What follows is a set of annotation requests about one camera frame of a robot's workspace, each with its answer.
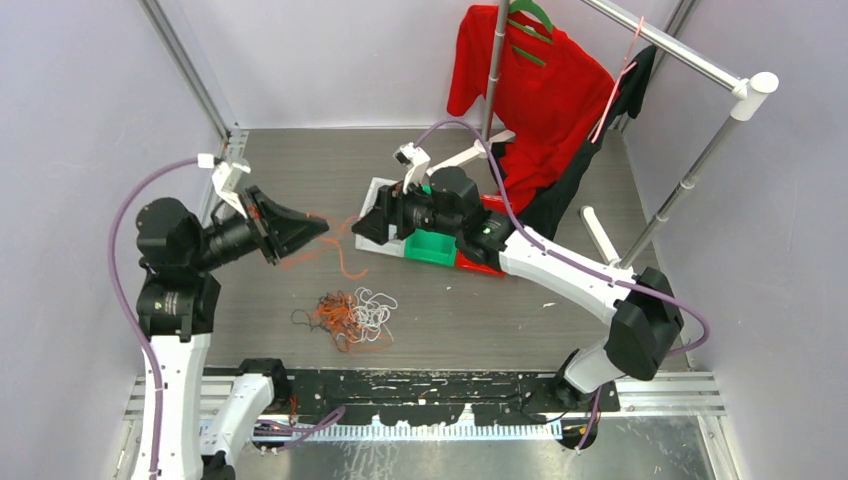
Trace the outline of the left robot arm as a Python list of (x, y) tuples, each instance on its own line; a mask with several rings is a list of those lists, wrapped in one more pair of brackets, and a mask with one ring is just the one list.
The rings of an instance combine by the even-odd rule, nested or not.
[(321, 217), (283, 207), (259, 188), (244, 212), (208, 227), (179, 200), (156, 199), (136, 218), (146, 276), (136, 302), (145, 346), (145, 398), (135, 479), (234, 479), (259, 416), (285, 409), (291, 384), (281, 360), (250, 358), (208, 428), (201, 387), (221, 285), (214, 270), (255, 251), (275, 265), (328, 231)]

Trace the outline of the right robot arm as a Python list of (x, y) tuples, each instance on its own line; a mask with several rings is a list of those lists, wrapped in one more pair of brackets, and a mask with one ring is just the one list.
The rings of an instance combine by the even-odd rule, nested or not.
[(567, 410), (582, 409), (595, 390), (621, 377), (652, 380), (683, 327), (663, 273), (635, 274), (555, 244), (506, 210), (487, 208), (459, 167), (437, 171), (427, 188), (379, 186), (352, 231), (378, 245), (417, 232), (448, 236), (471, 262), (541, 285), (599, 319), (607, 333), (572, 353), (557, 373), (556, 400)]

